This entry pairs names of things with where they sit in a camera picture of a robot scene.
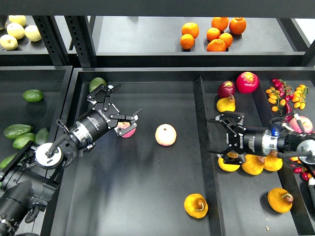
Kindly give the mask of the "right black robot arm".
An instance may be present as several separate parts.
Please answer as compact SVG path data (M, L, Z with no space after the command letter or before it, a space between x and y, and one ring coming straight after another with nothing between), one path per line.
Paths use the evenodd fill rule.
M243 113L226 111L207 120L224 127L227 143L225 150L209 152L223 158L225 164L242 165L247 154L267 156L271 151L277 151L276 157L283 161L298 157L308 171L315 170L315 134L305 132L301 117L295 111L283 118L271 119L269 127L244 126L244 116ZM288 116L296 119L300 133L289 125L285 119Z

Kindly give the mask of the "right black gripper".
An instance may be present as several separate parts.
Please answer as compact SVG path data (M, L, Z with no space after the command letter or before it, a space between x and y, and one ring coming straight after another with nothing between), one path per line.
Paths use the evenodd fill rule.
M207 119L208 123L219 123L227 131L229 147L225 150L208 150L222 158L224 164L244 164L246 154L267 155L267 148L263 145L263 139L267 137L267 128L245 127L244 118L244 113L222 112L215 118Z

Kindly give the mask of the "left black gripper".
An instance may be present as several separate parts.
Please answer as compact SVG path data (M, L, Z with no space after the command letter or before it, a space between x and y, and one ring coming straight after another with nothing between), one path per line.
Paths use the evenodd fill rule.
M87 101L95 107L88 110L76 120L76 125L85 136L95 142L110 129L114 129L118 137L131 137L136 130L140 108L131 116L121 115L114 104L110 103L110 96L122 85L99 85L87 95Z

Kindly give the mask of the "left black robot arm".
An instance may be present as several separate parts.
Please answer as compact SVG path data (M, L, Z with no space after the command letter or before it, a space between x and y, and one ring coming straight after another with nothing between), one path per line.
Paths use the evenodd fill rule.
M28 141L0 172L0 234L12 236L22 221L33 222L45 211L59 187L58 175L76 158L90 152L96 141L114 130L122 137L137 127L137 113L122 115L110 101L121 87L103 84L95 88L87 101L92 108L67 127L60 119L57 125L64 133L52 143L41 145Z

